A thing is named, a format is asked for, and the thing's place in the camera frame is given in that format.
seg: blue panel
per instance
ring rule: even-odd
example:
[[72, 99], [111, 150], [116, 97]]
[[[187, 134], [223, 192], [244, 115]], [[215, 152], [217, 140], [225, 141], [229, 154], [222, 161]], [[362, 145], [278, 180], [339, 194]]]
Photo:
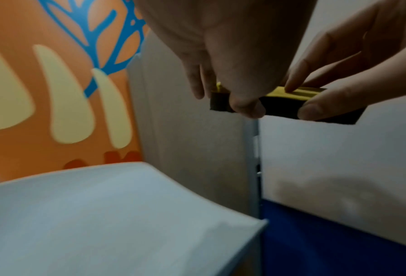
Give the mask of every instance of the blue panel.
[[265, 276], [406, 276], [406, 246], [269, 201]]

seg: white surface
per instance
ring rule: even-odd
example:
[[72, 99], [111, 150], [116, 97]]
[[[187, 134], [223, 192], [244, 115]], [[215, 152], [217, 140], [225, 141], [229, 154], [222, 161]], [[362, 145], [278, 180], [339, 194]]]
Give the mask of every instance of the white surface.
[[0, 276], [212, 276], [264, 221], [144, 163], [0, 185]]
[[[297, 58], [369, 2], [320, 0]], [[369, 107], [354, 126], [267, 116], [260, 127], [265, 199], [406, 244], [406, 97]]]

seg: hand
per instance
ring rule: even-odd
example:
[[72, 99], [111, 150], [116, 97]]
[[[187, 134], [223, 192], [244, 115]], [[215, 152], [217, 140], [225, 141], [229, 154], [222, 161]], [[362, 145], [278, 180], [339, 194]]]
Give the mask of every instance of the hand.
[[406, 0], [378, 1], [317, 35], [290, 70], [285, 90], [346, 77], [341, 87], [306, 102], [298, 117], [320, 120], [406, 95]]
[[258, 100], [285, 75], [316, 0], [134, 0], [150, 28], [182, 60], [196, 98], [216, 80], [230, 105], [264, 116]]

